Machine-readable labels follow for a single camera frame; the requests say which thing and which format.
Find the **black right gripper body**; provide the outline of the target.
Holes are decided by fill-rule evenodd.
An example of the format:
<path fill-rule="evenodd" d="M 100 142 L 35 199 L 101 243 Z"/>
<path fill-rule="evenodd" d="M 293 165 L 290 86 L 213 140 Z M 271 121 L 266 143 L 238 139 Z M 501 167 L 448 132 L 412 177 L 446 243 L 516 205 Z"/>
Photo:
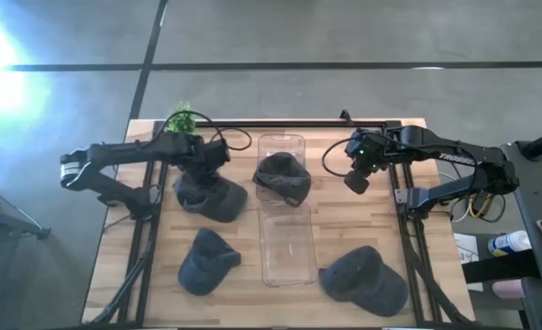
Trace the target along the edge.
<path fill-rule="evenodd" d="M 346 154 L 352 159 L 351 168 L 362 177 L 385 171 L 389 164 L 384 157 L 385 145 L 381 134 L 357 128 L 346 145 Z"/>

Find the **small green plant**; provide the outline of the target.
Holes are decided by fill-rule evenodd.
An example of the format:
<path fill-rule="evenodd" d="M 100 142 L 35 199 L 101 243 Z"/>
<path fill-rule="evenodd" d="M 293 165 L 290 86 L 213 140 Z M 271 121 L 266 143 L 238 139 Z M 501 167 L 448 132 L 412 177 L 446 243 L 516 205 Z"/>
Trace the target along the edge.
<path fill-rule="evenodd" d="M 179 102 L 171 114 L 166 131 L 193 133 L 195 130 L 195 121 L 191 114 L 192 107 L 188 102 Z"/>

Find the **dark grey cap, crumpled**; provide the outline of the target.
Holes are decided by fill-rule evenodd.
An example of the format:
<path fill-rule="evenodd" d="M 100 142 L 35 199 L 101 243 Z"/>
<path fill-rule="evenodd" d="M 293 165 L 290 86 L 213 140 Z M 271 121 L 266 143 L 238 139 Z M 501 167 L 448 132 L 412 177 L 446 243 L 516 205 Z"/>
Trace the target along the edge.
<path fill-rule="evenodd" d="M 311 190 L 312 177 L 306 167 L 288 152 L 276 152 L 262 159 L 252 180 L 277 193 L 292 207 L 299 207 Z"/>

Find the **dark grey side table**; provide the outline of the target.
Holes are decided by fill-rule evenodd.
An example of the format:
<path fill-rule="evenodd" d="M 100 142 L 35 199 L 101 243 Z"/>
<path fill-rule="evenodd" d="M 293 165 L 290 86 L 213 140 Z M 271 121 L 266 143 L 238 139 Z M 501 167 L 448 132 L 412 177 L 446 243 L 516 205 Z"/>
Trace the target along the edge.
<path fill-rule="evenodd" d="M 542 279 L 542 232 L 536 224 L 542 220 L 542 159 L 526 159 L 515 143 L 503 144 L 501 149 L 514 164 L 515 175 L 520 182 L 514 196 Z"/>

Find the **dark grey cap, folded brim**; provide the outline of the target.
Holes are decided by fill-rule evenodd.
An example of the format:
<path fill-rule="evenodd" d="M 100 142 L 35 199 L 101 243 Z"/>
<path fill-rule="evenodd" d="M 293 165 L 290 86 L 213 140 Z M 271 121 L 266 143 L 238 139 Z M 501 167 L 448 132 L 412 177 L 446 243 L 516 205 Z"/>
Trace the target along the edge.
<path fill-rule="evenodd" d="M 241 264 L 241 254 L 219 234 L 200 228 L 178 271 L 178 282 L 187 292 L 205 296 L 213 292 L 226 275 Z"/>

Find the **white paper sheet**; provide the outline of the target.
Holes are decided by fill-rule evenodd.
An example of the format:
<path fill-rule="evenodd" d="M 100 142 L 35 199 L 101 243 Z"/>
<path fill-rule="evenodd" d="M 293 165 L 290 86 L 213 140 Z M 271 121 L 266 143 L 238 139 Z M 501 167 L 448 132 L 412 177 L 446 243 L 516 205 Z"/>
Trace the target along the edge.
<path fill-rule="evenodd" d="M 476 236 L 455 233 L 454 239 L 461 264 L 480 260 Z"/>

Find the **dark grey cap, rounded crown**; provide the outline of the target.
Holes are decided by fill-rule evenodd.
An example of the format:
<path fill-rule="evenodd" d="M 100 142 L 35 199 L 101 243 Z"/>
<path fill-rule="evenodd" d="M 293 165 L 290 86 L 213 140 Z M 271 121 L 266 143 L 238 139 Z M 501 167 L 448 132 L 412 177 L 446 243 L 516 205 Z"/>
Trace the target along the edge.
<path fill-rule="evenodd" d="M 213 182 L 199 183 L 184 173 L 172 188 L 184 211 L 220 223 L 235 221 L 248 200 L 248 193 L 242 186 L 220 176 Z"/>

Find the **white bottle, blue yellow label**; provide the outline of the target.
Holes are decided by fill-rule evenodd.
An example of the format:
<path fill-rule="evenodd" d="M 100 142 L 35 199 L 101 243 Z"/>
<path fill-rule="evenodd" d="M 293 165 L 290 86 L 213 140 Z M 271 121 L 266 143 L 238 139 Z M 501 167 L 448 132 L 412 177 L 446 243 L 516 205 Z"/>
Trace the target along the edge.
<path fill-rule="evenodd" d="M 494 257 L 503 257 L 532 247 L 527 232 L 519 230 L 490 239 L 487 248 Z"/>

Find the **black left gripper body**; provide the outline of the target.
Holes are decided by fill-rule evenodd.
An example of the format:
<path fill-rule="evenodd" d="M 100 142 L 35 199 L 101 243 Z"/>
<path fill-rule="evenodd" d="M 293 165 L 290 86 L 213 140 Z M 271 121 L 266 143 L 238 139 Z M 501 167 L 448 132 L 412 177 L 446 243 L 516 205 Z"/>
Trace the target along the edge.
<path fill-rule="evenodd" d="M 229 161 L 228 145 L 224 138 L 202 142 L 195 148 L 191 176 L 197 180 L 218 180 L 218 169 Z"/>

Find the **pink cup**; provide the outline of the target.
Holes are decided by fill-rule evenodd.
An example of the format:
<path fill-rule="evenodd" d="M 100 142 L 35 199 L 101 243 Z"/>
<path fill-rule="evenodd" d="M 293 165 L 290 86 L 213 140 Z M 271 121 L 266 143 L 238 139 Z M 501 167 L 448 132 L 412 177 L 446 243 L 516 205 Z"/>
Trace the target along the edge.
<path fill-rule="evenodd" d="M 492 285 L 492 292 L 501 299 L 525 298 L 525 290 L 521 279 L 496 281 Z"/>

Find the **dark grey cap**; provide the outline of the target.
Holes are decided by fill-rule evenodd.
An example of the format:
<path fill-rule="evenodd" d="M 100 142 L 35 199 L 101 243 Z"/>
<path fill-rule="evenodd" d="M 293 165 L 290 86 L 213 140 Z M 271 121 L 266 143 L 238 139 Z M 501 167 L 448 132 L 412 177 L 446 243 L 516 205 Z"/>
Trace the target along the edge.
<path fill-rule="evenodd" d="M 393 317 L 407 303 L 405 279 L 384 263 L 371 246 L 351 250 L 327 268 L 318 270 L 322 290 L 340 303 L 353 303 L 381 317 Z"/>
<path fill-rule="evenodd" d="M 248 200 L 248 193 L 242 186 L 220 176 L 213 182 L 199 183 L 184 173 L 172 188 L 184 211 L 220 223 L 235 221 Z"/>
<path fill-rule="evenodd" d="M 262 159 L 252 180 L 277 193 L 292 207 L 299 207 L 311 190 L 312 177 L 306 167 L 288 152 L 276 152 Z"/>
<path fill-rule="evenodd" d="M 187 292 L 205 296 L 213 292 L 226 275 L 241 264 L 241 254 L 219 234 L 200 228 L 178 271 L 178 282 Z"/>

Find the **clear plastic bin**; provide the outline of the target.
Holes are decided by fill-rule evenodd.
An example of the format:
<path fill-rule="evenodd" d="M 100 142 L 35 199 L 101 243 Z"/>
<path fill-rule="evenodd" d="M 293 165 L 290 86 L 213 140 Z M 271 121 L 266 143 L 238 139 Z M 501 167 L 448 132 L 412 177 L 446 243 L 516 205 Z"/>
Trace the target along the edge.
<path fill-rule="evenodd" d="M 259 223 L 263 282 L 270 287 L 315 282 L 317 266 L 309 206 L 262 203 Z"/>
<path fill-rule="evenodd" d="M 305 168 L 305 138 L 296 134 L 264 134 L 258 140 L 257 164 L 277 152 L 287 152 L 294 156 Z M 256 196 L 263 202 L 278 202 L 282 198 L 272 190 L 256 186 Z"/>

